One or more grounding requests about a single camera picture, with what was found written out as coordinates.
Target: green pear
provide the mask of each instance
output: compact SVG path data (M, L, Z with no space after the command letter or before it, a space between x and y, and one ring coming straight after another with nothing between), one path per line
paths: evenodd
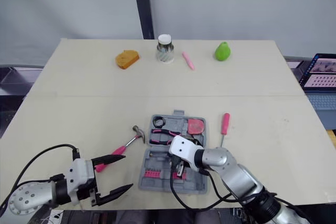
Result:
M215 51L215 57L219 61L226 60L231 54L231 50L227 42L222 42Z

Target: white wall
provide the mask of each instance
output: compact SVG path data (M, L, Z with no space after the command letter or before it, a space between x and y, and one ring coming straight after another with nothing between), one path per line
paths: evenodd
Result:
M283 55L336 53L336 0L151 0L155 36L272 39Z
M43 66L64 37L142 38L136 0L0 0L0 65Z

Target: laptop screen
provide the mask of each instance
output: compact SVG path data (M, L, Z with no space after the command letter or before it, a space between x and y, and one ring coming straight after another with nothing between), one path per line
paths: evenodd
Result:
M336 91L336 54L316 54L299 83L305 91Z

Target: laptop keyboard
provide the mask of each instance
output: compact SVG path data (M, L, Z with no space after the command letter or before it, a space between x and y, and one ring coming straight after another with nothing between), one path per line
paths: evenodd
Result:
M307 94L315 110L336 110L336 95Z

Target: bread slice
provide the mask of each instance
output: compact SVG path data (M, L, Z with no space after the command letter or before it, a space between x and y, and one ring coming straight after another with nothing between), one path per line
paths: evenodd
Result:
M124 50L124 52L122 52L121 54L119 54L116 57L115 62L117 63L117 65L120 68L126 69L139 59L140 59L140 57L139 57L139 54L138 54L137 51L135 51L135 50Z

